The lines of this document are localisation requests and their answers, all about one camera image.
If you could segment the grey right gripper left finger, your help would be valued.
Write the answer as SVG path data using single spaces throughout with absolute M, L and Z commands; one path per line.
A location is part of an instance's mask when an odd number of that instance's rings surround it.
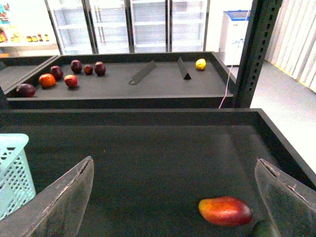
M 94 161 L 88 156 L 0 222 L 2 237 L 75 237 L 90 198 Z

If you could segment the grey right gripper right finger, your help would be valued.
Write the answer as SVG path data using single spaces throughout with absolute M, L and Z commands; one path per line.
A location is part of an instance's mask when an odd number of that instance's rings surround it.
M 316 235 L 316 192 L 276 166 L 260 158 L 255 179 L 278 237 Z

